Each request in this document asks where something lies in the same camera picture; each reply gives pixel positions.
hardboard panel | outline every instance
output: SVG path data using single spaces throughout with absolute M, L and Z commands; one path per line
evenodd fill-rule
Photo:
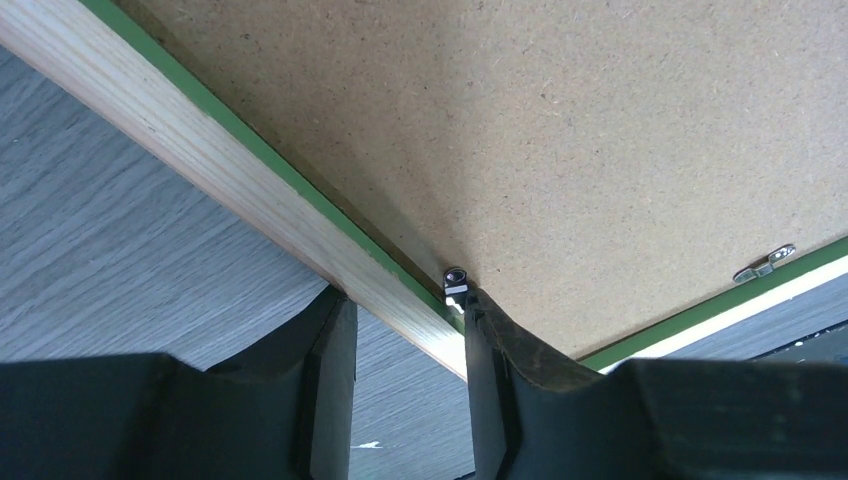
M 354 218 L 571 355 L 848 233 L 848 9 L 120 0 Z

laminate floor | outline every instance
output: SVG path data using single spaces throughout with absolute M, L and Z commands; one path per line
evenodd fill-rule
M 0 49 L 0 361 L 165 351 L 199 368 L 326 285 Z M 473 470 L 465 384 L 360 309 L 351 478 Z

green tape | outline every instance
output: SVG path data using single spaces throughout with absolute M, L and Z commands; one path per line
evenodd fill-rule
M 232 110 L 221 102 L 200 81 L 150 37 L 127 14 L 109 0 L 79 0 L 103 23 L 121 36 L 130 46 L 147 59 L 168 78 L 198 108 L 215 119 L 222 127 L 242 143 L 251 153 L 288 183 L 318 212 L 327 217 L 342 232 L 356 242 L 383 268 L 391 272 L 400 282 L 420 298 L 427 306 L 464 332 L 464 325 L 449 315 L 444 303 L 415 280 L 389 254 L 380 248 L 368 235 L 353 223 L 338 207 L 318 191 L 306 178 L 294 169 L 256 132 L 241 121 Z
M 677 335 L 720 313 L 752 300 L 811 270 L 815 270 L 845 256 L 848 256 L 848 238 L 843 238 L 815 252 L 809 253 L 794 262 L 778 267 L 766 277 L 740 285 L 667 320 L 663 320 L 614 345 L 605 347 L 582 359 L 580 363 L 593 370 L 600 370 L 672 335 Z

wooden frame edge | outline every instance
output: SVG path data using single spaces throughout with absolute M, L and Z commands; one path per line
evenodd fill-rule
M 628 358 L 657 358 L 848 274 L 848 238 L 724 292 L 581 360 L 602 373 Z
M 6 0 L 0 43 L 463 379 L 444 305 L 108 0 Z

metal clip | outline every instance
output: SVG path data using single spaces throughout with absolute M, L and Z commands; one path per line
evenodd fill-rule
M 774 271 L 777 267 L 775 265 L 776 263 L 782 262 L 793 253 L 795 253 L 795 245 L 784 245 L 771 252 L 768 257 L 734 275 L 733 281 L 736 283 L 745 283 L 755 278 L 765 277 Z

